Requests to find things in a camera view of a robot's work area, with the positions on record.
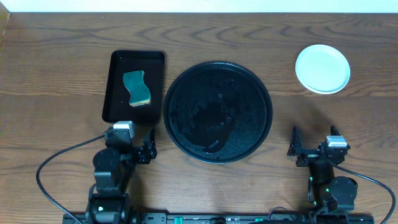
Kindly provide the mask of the black rectangular tray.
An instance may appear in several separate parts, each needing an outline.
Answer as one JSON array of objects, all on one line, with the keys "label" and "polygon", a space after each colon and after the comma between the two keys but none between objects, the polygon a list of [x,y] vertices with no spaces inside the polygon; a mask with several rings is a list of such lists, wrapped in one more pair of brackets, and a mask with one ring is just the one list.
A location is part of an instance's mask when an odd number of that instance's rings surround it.
[{"label": "black rectangular tray", "polygon": [[[143,70],[144,83],[151,94],[148,105],[132,107],[130,94],[123,84],[123,74]],[[152,126],[159,122],[162,111],[162,90],[165,54],[161,51],[116,50],[111,54],[102,119],[107,123],[132,121]]]}]

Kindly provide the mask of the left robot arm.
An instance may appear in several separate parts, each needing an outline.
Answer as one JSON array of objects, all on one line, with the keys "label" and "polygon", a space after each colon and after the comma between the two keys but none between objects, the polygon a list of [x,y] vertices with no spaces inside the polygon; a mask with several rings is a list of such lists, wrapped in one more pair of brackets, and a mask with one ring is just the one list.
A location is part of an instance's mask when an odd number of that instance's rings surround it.
[{"label": "left robot arm", "polygon": [[128,129],[108,128],[104,138],[106,149],[93,158],[96,183],[90,189],[86,222],[142,223],[142,215],[130,203],[127,187],[136,166],[156,158],[155,131],[151,129],[139,147],[133,146]]}]

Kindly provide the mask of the round black tray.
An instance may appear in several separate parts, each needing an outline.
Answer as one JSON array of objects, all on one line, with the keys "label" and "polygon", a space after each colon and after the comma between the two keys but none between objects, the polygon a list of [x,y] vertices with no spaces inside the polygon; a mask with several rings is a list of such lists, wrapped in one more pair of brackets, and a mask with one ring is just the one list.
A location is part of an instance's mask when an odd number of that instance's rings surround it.
[{"label": "round black tray", "polygon": [[167,133],[182,152],[225,164],[261,146],[273,109],[267,88],[252,71],[232,62],[205,62],[174,80],[163,116]]}]

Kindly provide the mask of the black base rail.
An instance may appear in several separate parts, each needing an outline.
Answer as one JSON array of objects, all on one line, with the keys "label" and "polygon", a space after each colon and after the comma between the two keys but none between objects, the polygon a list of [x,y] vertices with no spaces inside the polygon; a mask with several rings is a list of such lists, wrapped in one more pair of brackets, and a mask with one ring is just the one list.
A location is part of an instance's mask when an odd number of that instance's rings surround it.
[{"label": "black base rail", "polygon": [[[187,215],[165,213],[144,213],[141,215],[141,224],[248,224],[248,223],[310,223],[303,215],[289,215],[274,213],[268,215]],[[341,224],[374,224],[369,215],[319,215],[317,223]]]}]

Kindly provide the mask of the green yellow sponge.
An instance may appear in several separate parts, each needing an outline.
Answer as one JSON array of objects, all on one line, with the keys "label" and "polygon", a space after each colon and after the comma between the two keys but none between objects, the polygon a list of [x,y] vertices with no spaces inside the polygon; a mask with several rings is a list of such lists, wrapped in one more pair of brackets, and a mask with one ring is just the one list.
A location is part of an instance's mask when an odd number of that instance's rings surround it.
[{"label": "green yellow sponge", "polygon": [[123,84],[130,94],[129,105],[132,107],[148,105],[151,102],[150,90],[144,83],[144,75],[143,70],[123,74]]}]

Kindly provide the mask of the light blue plate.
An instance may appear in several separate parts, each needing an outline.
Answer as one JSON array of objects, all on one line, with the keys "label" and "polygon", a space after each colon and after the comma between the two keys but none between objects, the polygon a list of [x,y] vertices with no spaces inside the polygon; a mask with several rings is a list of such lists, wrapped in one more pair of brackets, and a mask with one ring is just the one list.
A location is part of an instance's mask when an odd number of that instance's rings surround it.
[{"label": "light blue plate", "polygon": [[295,74],[306,89],[330,95],[341,91],[348,84],[351,69],[347,58],[339,50],[329,45],[316,44],[299,53]]}]

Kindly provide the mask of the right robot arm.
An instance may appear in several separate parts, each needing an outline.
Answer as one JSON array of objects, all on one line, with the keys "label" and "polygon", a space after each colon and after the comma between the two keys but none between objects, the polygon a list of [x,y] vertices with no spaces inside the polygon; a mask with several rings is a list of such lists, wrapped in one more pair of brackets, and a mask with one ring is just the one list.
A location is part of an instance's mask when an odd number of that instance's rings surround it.
[{"label": "right robot arm", "polygon": [[287,155],[297,158],[297,167],[309,169],[309,202],[328,213],[349,212],[354,210],[358,184],[352,178],[336,176],[334,167],[345,161],[350,146],[334,126],[330,130],[331,134],[316,149],[306,149],[299,129],[294,127]]}]

